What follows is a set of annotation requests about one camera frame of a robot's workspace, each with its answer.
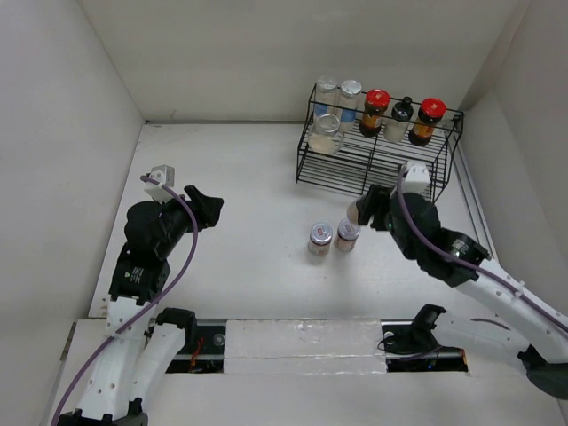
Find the black cap spice bottle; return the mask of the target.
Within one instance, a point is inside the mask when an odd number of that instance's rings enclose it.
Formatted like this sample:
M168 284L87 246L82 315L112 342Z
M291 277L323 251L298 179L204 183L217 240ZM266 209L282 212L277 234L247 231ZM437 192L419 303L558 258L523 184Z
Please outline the black cap spice bottle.
M360 222L359 222L359 202L358 201L354 201L349 205L349 207L346 211L346 216L352 224L360 225Z

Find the silver lid jar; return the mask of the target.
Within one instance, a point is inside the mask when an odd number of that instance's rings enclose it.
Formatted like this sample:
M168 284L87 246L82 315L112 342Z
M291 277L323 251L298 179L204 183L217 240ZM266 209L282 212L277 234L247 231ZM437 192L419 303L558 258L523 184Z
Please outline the silver lid jar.
M351 252L360 235L360 228L348 218L342 219L336 230L335 246L342 252Z
M332 227L326 223L317 223L310 230L308 249L313 255L326 256L332 240Z

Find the black cap white powder bottle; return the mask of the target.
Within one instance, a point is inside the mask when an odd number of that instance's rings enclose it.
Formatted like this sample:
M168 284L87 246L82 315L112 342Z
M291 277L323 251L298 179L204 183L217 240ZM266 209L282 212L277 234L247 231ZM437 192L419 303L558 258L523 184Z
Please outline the black cap white powder bottle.
M414 115L413 100L404 97L391 109L390 119L385 121L384 137L387 141L400 142L407 131L408 124Z

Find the clear glass jar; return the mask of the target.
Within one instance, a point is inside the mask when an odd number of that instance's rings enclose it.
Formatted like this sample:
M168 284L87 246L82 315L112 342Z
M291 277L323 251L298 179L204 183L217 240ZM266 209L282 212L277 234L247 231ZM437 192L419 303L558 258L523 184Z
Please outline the clear glass jar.
M334 114L322 114L312 125L308 145L317 154L332 155L340 150L343 140L340 120Z

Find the red lid dark sauce jar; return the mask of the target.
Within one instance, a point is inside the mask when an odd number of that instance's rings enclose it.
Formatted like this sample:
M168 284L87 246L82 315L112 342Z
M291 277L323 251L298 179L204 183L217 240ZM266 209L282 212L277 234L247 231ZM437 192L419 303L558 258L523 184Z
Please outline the red lid dark sauce jar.
M372 89L365 97L364 112L359 131L366 138L376 137L382 127L383 117L391 102L391 95L382 89Z

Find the red lid sauce jar front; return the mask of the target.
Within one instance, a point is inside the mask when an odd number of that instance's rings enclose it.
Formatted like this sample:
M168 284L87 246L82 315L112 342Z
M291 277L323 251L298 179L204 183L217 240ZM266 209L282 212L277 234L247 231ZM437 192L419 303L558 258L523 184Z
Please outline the red lid sauce jar front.
M417 118L408 133L408 139L415 146L429 144L434 130L446 113L446 104L437 98L425 99L419 108Z

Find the tall jar blue label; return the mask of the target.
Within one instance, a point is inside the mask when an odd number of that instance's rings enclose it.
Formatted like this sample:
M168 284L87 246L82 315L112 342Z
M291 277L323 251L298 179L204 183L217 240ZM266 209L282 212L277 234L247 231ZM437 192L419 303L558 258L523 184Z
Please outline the tall jar blue label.
M336 94L337 80L333 76L321 76L316 82L314 94L314 121L321 115L332 114L334 112Z
M340 118L340 129L343 133L349 132L355 122L359 95L362 92L362 85L356 80L345 80L340 86L339 94L339 118Z

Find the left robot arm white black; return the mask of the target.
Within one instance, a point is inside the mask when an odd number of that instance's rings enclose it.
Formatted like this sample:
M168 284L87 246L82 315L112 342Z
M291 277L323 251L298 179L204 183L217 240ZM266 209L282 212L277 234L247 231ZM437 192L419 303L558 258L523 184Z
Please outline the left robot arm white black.
M131 206L125 242L108 290L104 340L76 373L57 407L54 425L146 425L152 393L180 352L197 344L194 312L158 303L183 278L197 247L169 277L168 257L182 237L214 227L224 201L188 185L179 195L144 177L150 200Z

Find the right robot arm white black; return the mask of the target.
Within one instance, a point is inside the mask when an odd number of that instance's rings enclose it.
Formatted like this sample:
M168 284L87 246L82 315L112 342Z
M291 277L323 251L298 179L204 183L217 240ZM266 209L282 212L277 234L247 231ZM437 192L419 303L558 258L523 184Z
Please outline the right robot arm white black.
M372 185L347 217L387 232L405 259L496 316L464 319L425 304L404 333L392 337L395 353L419 355L442 346L483 351L520 370L540 391L567 398L566 315L515 280L477 241L443 227L433 203L418 193Z

